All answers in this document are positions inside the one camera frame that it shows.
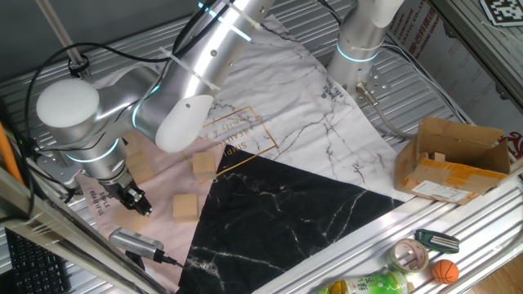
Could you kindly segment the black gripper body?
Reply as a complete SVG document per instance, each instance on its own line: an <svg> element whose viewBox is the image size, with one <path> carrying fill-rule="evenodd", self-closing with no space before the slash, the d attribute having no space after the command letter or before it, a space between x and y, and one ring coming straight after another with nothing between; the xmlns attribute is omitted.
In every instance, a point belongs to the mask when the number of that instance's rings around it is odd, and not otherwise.
<svg viewBox="0 0 523 294"><path fill-rule="evenodd" d="M138 189L130 173L121 173L110 179L102 179L99 180L99 183L115 198L116 193L127 193L131 195L132 189Z"/></svg>

